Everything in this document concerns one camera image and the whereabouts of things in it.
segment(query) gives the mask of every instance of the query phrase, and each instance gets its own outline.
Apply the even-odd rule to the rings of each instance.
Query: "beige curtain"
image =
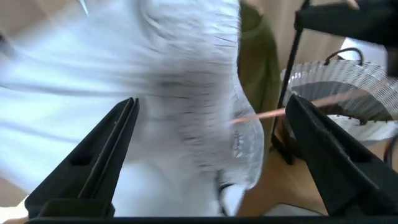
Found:
[[[295,34],[294,15],[303,0],[246,0],[256,6],[269,20],[279,51],[280,67],[285,68]],[[313,4],[326,4],[341,0],[313,0]],[[324,60],[339,50],[344,38],[305,30],[298,45],[295,63]]]

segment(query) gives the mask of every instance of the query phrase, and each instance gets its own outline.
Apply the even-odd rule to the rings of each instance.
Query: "brown floor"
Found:
[[[379,142],[368,149],[382,158],[388,141]],[[398,170],[398,153],[393,156],[393,168]],[[279,153],[271,150],[258,184],[247,191],[238,216],[252,217],[265,214],[279,203],[287,203],[327,215],[322,198],[303,160],[287,165]]]

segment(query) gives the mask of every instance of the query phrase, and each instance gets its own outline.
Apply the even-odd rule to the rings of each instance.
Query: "white cloth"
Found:
[[[116,216],[218,215],[215,170],[244,185],[257,181],[231,150],[228,88],[246,100],[236,88],[238,28],[238,0],[116,0],[62,30],[36,27],[15,59],[1,61],[0,175],[31,192],[132,96],[141,109]],[[246,101],[239,110],[252,113]],[[262,150],[261,125],[250,127]]]

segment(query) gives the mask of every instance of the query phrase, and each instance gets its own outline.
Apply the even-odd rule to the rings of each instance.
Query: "green cloth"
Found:
[[[238,75],[250,104],[256,113],[274,110],[280,94],[277,46],[265,17],[241,1],[241,40]],[[274,119],[262,120],[264,148],[271,146]]]

